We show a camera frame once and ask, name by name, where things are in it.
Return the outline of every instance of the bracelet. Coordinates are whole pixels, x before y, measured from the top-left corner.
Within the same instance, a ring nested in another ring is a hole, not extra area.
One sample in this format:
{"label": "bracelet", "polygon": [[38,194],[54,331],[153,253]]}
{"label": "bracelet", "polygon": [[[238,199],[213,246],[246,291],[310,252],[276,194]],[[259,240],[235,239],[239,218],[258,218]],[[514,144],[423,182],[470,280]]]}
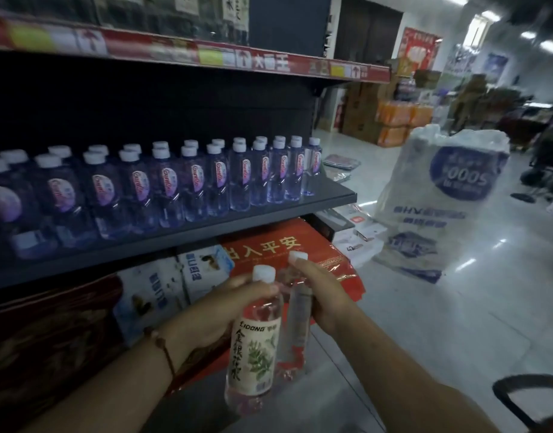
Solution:
{"label": "bracelet", "polygon": [[174,364],[172,363],[172,358],[170,357],[168,348],[166,348],[166,340],[163,337],[160,337],[158,331],[156,331],[152,327],[144,328],[144,335],[149,339],[154,340],[156,346],[164,351],[166,362],[168,362],[168,367],[170,368],[170,372],[172,373],[172,378],[174,378],[176,376],[176,372],[174,371]]}

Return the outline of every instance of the metal shelf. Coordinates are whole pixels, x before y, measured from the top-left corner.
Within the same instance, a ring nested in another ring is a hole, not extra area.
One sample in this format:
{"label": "metal shelf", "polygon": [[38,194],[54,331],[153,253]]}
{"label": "metal shelf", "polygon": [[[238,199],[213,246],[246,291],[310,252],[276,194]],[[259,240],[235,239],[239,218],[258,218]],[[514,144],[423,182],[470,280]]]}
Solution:
{"label": "metal shelf", "polygon": [[386,84],[390,69],[343,60],[261,50],[240,45],[108,29],[89,24],[0,15],[0,50]]}
{"label": "metal shelf", "polygon": [[182,247],[182,250],[187,252],[190,249],[199,248],[199,243],[202,241],[220,235],[280,222],[356,201],[356,193],[321,176],[316,195],[303,197],[298,202],[286,201],[282,204],[268,204],[265,207],[251,207],[246,212],[230,211],[225,217],[212,217],[201,222],[186,223],[178,230],[160,230],[143,236],[133,235],[121,242],[101,241],[99,247],[73,253],[61,249],[58,252],[61,255],[50,260],[17,262],[12,267],[0,269],[0,289],[170,247]]}

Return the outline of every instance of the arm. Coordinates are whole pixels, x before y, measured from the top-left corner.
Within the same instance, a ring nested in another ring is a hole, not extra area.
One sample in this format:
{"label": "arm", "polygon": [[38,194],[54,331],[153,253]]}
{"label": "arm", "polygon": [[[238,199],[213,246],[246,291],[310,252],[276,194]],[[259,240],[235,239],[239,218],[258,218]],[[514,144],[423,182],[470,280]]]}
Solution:
{"label": "arm", "polygon": [[310,281],[316,322],[348,359],[389,432],[499,433],[459,391],[439,384],[346,295],[327,270],[295,267]]}
{"label": "arm", "polygon": [[[246,305],[278,292],[261,282],[248,284],[250,279],[250,275],[229,279],[158,329],[176,370],[193,349],[217,341]],[[143,339],[23,433],[137,432],[171,381],[164,352]]]}

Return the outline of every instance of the large plastic bag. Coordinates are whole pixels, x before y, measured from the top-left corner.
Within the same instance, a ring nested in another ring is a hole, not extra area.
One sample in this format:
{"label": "large plastic bag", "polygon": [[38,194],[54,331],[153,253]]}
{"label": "large plastic bag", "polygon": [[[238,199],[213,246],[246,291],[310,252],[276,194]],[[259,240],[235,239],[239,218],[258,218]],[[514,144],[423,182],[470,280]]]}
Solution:
{"label": "large plastic bag", "polygon": [[459,258],[508,157],[509,139],[497,130],[448,137],[438,124],[414,129],[376,205],[388,232],[375,259],[436,283]]}

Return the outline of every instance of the shopping cart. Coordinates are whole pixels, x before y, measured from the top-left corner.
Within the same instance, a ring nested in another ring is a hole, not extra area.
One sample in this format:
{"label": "shopping cart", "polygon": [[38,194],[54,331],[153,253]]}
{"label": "shopping cart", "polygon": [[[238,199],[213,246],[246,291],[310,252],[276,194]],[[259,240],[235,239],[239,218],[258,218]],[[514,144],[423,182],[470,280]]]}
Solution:
{"label": "shopping cart", "polygon": [[553,375],[523,374],[505,377],[493,385],[493,393],[517,416],[532,433],[553,433],[553,416],[541,421],[533,421],[520,407],[515,404],[509,395],[519,390],[553,389]]}

